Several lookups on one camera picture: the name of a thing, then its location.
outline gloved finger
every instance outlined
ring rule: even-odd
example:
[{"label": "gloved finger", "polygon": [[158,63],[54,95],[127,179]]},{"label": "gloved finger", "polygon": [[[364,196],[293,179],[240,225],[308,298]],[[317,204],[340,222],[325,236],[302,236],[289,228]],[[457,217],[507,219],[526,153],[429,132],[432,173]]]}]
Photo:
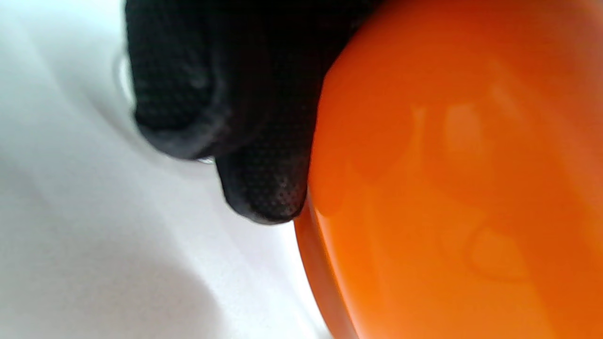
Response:
[{"label": "gloved finger", "polygon": [[248,145],[216,157],[228,204],[257,223],[287,222],[305,201],[324,75],[315,14],[293,2],[265,12],[277,89],[274,115]]},{"label": "gloved finger", "polygon": [[181,159],[228,153],[271,115],[273,84],[257,8],[246,0],[128,0],[135,118]]}]

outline black fabric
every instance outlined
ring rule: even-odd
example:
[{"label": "black fabric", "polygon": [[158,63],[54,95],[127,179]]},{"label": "black fabric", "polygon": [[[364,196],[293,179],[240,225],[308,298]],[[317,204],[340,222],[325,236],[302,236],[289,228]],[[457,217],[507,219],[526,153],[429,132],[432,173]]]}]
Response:
[{"label": "black fabric", "polygon": [[324,74],[375,2],[128,0],[136,121],[158,150],[215,156],[262,224],[297,216]]}]

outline glossy orange surface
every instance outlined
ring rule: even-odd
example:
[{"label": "glossy orange surface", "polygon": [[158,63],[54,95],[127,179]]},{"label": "glossy orange surface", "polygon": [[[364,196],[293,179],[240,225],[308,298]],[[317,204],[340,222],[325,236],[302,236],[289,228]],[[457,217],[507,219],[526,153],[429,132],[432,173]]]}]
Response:
[{"label": "glossy orange surface", "polygon": [[603,338],[600,1],[384,5],[312,157],[310,281],[360,339]]}]

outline white background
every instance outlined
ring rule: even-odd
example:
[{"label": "white background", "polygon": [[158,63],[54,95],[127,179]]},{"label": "white background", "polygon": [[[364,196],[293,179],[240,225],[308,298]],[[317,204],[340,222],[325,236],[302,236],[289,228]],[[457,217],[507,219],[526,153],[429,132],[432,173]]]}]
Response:
[{"label": "white background", "polygon": [[291,224],[136,133],[120,0],[0,0],[0,338],[330,338]]}]

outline orange object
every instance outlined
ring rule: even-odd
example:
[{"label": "orange object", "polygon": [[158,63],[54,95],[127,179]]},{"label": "orange object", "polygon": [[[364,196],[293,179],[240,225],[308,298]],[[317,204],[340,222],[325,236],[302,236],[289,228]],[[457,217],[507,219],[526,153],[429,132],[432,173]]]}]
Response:
[{"label": "orange object", "polygon": [[602,6],[391,1],[350,42],[296,221],[336,339],[603,338]]}]

